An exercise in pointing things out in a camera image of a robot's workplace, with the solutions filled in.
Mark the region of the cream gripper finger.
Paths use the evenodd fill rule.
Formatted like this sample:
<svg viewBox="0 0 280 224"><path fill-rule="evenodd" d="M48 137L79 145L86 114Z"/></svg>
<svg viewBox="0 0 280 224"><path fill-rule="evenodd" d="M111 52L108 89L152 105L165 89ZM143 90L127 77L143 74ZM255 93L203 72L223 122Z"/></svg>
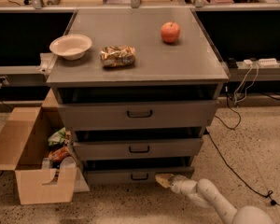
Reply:
<svg viewBox="0 0 280 224"><path fill-rule="evenodd" d="M165 189L170 187L170 179L173 177L173 174L155 174L155 180Z"/></svg>

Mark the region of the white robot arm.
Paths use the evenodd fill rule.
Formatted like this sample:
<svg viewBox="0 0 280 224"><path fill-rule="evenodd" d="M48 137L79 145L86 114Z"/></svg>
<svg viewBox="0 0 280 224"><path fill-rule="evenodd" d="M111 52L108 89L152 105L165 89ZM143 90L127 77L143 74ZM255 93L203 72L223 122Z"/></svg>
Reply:
<svg viewBox="0 0 280 224"><path fill-rule="evenodd" d="M224 224L273 224L272 218L255 206L236 209L208 179L194 181L173 174L156 174L155 179L164 188L187 196L200 207L213 207Z"/></svg>

